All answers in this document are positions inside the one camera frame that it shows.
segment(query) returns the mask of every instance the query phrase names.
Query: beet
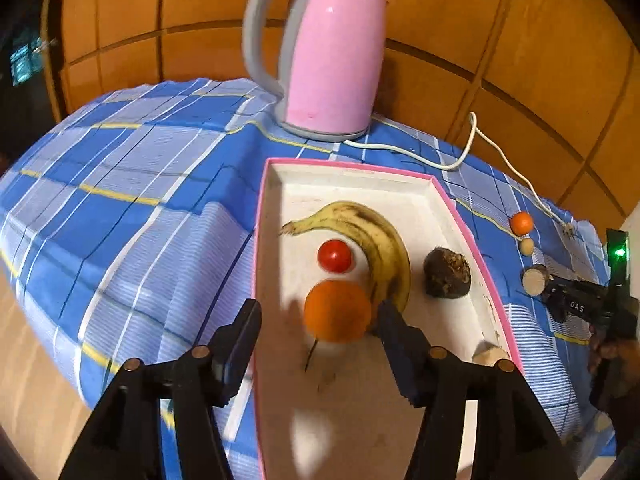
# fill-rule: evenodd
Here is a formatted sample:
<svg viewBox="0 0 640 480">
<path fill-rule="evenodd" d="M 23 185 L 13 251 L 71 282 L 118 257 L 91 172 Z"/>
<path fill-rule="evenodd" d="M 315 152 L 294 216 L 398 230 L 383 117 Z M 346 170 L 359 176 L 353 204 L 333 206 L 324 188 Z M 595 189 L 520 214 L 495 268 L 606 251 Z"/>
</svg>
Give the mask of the beet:
<svg viewBox="0 0 640 480">
<path fill-rule="evenodd" d="M 455 300 L 471 289 L 471 269 L 462 254 L 436 247 L 424 259 L 424 288 L 435 298 Z"/>
</svg>

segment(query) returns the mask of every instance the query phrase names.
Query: electric kettle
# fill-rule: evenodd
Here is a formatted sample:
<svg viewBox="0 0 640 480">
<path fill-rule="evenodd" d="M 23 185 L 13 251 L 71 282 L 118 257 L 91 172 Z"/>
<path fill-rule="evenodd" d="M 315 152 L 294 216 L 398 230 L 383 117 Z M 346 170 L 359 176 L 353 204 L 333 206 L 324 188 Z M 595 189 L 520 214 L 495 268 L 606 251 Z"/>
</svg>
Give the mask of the electric kettle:
<svg viewBox="0 0 640 480">
<path fill-rule="evenodd" d="M 260 40 L 270 0 L 249 0 L 242 55 L 251 78 L 279 98 L 278 124 L 314 140 L 354 139 L 369 127 L 385 48 L 385 0 L 293 0 L 278 78 Z"/>
</svg>

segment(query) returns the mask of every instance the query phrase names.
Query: kettle handle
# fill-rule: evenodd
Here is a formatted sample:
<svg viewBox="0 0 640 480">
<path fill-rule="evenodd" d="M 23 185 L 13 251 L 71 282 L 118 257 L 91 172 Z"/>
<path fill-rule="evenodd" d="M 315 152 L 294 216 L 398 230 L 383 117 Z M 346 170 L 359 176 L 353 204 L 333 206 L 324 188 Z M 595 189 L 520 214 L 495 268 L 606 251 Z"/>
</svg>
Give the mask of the kettle handle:
<svg viewBox="0 0 640 480">
<path fill-rule="evenodd" d="M 262 63 L 262 30 L 271 0 L 248 0 L 242 22 L 242 56 L 249 76 L 266 91 L 281 98 L 284 88 L 270 75 Z"/>
</svg>

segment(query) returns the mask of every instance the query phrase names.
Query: white tray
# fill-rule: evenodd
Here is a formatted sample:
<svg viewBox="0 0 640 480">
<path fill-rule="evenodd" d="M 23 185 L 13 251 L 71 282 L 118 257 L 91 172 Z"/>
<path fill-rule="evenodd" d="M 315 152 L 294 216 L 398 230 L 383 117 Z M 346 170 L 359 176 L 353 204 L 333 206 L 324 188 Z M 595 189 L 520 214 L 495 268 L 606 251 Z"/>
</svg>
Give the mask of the white tray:
<svg viewBox="0 0 640 480">
<path fill-rule="evenodd" d="M 380 341 L 370 335 L 348 346 L 312 343 L 302 326 L 309 290 L 328 277 L 365 283 L 367 261 L 358 246 L 331 231 L 280 236 L 286 222 L 336 200 L 367 205 L 385 216 L 407 248 L 412 286 L 404 311 L 432 345 L 471 361 L 486 342 L 503 348 L 522 369 L 502 303 L 471 232 L 438 181 L 423 174 L 343 162 L 270 159 L 258 206 L 255 297 L 263 321 L 255 351 L 255 399 L 263 473 L 269 480 L 404 478 L 423 410 L 401 397 Z M 329 274 L 318 247 L 342 238 L 354 269 Z M 472 286 L 458 300 L 424 293 L 422 263 L 435 247 L 462 253 Z M 476 434 L 476 404 L 467 403 L 459 477 L 467 478 Z"/>
</svg>

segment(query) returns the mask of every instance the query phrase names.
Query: cherry tomato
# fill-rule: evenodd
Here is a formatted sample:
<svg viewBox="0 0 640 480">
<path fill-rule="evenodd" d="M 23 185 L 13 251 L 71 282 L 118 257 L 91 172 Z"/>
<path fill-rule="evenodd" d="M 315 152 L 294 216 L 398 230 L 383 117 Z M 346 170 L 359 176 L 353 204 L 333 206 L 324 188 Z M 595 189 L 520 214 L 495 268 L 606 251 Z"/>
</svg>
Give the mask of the cherry tomato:
<svg viewBox="0 0 640 480">
<path fill-rule="evenodd" d="M 318 263 L 327 272 L 347 272 L 351 259 L 351 249 L 342 240 L 327 240 L 318 249 Z"/>
</svg>

